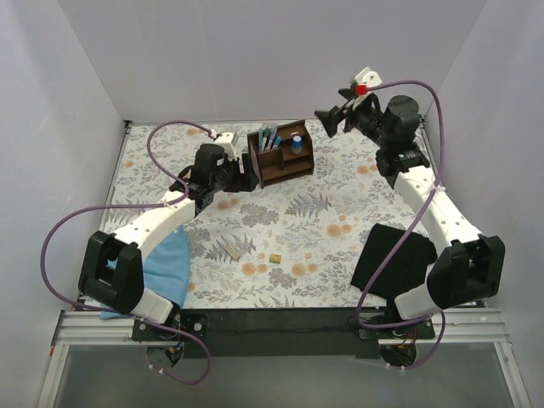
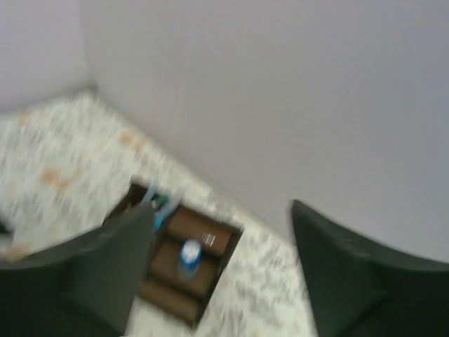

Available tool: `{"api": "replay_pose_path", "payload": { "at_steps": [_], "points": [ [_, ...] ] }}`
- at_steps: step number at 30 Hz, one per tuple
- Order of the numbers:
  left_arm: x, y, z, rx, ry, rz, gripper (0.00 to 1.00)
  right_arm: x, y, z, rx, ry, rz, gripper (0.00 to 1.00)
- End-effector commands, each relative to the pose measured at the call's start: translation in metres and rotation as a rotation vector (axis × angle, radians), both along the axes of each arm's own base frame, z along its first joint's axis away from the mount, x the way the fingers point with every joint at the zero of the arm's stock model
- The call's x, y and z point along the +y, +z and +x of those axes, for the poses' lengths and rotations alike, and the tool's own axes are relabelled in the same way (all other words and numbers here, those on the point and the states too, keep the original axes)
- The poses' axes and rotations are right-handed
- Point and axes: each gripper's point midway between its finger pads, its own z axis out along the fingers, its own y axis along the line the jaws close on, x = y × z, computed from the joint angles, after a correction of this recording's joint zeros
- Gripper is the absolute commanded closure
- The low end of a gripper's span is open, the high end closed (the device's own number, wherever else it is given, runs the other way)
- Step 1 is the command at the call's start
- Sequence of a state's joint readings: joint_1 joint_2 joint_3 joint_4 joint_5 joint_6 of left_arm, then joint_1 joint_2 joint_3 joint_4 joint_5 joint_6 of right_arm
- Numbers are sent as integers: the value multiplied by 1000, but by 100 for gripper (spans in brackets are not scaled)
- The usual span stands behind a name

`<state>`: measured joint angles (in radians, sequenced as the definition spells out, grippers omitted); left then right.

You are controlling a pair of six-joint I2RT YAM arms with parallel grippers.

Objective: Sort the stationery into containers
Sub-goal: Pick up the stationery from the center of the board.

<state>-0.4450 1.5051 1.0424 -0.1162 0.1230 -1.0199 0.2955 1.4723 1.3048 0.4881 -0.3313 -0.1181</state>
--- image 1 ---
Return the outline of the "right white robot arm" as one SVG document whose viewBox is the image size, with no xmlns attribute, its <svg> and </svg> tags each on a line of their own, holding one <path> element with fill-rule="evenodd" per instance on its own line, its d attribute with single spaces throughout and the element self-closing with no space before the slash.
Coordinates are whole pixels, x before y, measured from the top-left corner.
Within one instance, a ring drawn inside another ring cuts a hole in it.
<svg viewBox="0 0 544 408">
<path fill-rule="evenodd" d="M 411 97 L 394 96 L 381 108 L 366 84 L 339 89 L 347 101 L 330 110 L 318 110 L 328 136 L 359 130 L 378 147 L 379 173 L 415 212 L 437 252 L 423 282 L 390 297 L 382 324 L 393 337 L 404 337 L 428 316 L 472 301 L 494 297 L 500 288 L 506 247 L 498 236 L 486 236 L 457 209 L 445 192 L 441 174 L 415 141 L 420 126 L 419 106 Z"/>
</svg>

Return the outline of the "light blue pen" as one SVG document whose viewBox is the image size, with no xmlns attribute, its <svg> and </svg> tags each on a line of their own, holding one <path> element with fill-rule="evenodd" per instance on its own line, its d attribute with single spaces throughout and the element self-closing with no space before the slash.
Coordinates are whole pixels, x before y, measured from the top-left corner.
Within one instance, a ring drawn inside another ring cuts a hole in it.
<svg viewBox="0 0 544 408">
<path fill-rule="evenodd" d="M 272 130 L 270 128 L 267 128 L 263 134 L 262 151 L 266 151 L 269 148 L 269 142 L 272 136 L 273 136 Z"/>
</svg>

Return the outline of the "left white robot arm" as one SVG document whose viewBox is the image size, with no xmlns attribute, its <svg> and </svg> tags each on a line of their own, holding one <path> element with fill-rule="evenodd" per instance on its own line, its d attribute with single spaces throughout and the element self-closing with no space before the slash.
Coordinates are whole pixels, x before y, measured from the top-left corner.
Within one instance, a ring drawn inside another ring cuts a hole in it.
<svg viewBox="0 0 544 408">
<path fill-rule="evenodd" d="M 79 291 L 123 315 L 151 320 L 164 340 L 181 328 L 178 305 L 145 286 L 144 261 L 178 227 L 213 203 L 219 191 L 251 192 L 258 184 L 250 154 L 230 144 L 202 144 L 195 161 L 174 177 L 162 199 L 129 224 L 91 235 L 78 281 Z"/>
</svg>

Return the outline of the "green capped white marker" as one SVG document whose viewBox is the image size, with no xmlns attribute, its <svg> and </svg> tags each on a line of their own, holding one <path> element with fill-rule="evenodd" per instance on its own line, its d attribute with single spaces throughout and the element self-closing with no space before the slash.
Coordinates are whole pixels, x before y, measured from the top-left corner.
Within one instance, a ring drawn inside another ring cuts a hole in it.
<svg viewBox="0 0 544 408">
<path fill-rule="evenodd" d="M 264 128 L 260 128 L 258 132 L 258 151 L 263 150 L 263 141 L 264 141 Z"/>
</svg>

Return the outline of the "small yellow eraser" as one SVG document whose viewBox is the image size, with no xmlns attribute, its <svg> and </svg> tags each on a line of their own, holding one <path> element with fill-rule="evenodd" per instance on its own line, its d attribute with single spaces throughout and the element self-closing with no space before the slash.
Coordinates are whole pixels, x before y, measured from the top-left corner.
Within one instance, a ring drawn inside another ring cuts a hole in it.
<svg viewBox="0 0 544 408">
<path fill-rule="evenodd" d="M 271 253 L 270 256 L 269 256 L 269 261 L 273 264 L 279 264 L 281 262 L 281 255 L 280 254 L 275 254 L 275 253 Z"/>
</svg>

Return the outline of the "grey blue glue stick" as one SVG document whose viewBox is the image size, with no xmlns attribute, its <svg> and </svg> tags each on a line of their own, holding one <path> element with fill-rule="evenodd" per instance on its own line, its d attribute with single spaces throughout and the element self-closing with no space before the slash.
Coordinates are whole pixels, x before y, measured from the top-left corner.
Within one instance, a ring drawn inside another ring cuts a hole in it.
<svg viewBox="0 0 544 408">
<path fill-rule="evenodd" d="M 303 138 L 300 135 L 295 135 L 292 138 L 292 154 L 297 156 L 302 152 Z"/>
</svg>

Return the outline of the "brown wooden desk organizer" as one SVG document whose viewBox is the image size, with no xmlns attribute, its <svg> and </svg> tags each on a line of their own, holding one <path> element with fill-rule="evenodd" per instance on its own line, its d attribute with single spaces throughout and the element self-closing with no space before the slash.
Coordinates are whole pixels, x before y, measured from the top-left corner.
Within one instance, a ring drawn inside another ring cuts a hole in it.
<svg viewBox="0 0 544 408">
<path fill-rule="evenodd" d="M 313 141 L 305 126 L 305 120 L 290 122 L 277 128 L 280 145 L 271 150 L 258 150 L 259 131 L 246 136 L 252 168 L 262 188 L 290 179 L 311 175 L 315 169 Z M 292 138 L 302 138 L 301 152 L 292 152 Z"/>
</svg>

